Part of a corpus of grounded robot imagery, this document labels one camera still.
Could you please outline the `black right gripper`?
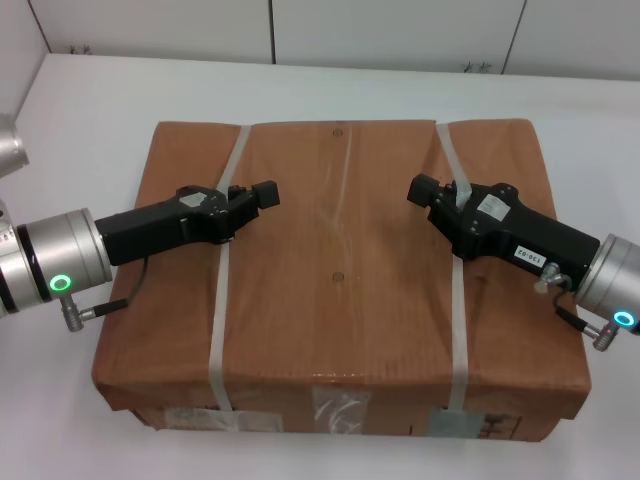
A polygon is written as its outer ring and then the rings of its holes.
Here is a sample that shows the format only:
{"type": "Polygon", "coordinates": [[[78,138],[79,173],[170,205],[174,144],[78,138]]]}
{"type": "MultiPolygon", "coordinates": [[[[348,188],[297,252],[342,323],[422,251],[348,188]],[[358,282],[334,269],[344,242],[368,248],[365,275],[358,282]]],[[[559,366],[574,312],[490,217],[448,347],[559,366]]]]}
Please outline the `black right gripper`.
{"type": "Polygon", "coordinates": [[[454,255],[465,260],[499,258],[537,277],[554,263],[565,288],[578,289],[598,252],[598,239],[527,207],[518,190],[506,183],[474,184],[461,209],[453,203],[456,194],[455,181],[441,185],[418,174],[407,200],[430,207],[427,218],[450,242],[454,255]]]}

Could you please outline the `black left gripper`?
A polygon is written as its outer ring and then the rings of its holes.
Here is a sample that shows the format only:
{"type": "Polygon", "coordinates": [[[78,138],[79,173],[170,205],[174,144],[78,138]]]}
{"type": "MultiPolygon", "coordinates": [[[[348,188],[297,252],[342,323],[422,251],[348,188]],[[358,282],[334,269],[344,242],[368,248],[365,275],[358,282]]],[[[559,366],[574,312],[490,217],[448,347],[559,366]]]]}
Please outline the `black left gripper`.
{"type": "Polygon", "coordinates": [[[226,197],[200,186],[95,221],[110,264],[120,266],[192,243],[223,244],[259,216],[280,204],[278,185],[267,180],[249,188],[232,185],[226,197]]]}

